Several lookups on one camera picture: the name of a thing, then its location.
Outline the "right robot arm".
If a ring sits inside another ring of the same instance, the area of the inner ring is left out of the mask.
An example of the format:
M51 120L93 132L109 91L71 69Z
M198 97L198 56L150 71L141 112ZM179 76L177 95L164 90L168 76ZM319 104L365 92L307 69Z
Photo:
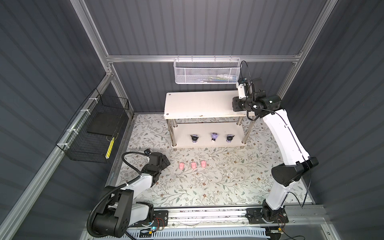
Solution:
M233 98L234 112L254 113L254 122L264 121L274 136L283 157L283 163L272 168L274 183L267 198L263 201L261 217L266 223L279 220L283 214L287 195L292 187L318 165L318 160L311 157L299 141L282 100L278 95L267 96L259 89L261 79L239 79L236 83L238 96Z

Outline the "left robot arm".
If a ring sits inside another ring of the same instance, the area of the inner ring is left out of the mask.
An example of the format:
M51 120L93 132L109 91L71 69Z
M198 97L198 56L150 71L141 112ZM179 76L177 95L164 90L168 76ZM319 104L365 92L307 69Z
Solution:
M148 163L139 170L126 160L128 155L144 156L148 159ZM166 155L151 152L149 149L143 153L125 152L122 154L122 161L138 175L122 185L104 188L102 197L87 218L87 232L94 238L108 236L121 238L130 226L143 221L147 223L153 221L153 204L137 202L136 198L158 182L162 171L170 165L170 161Z

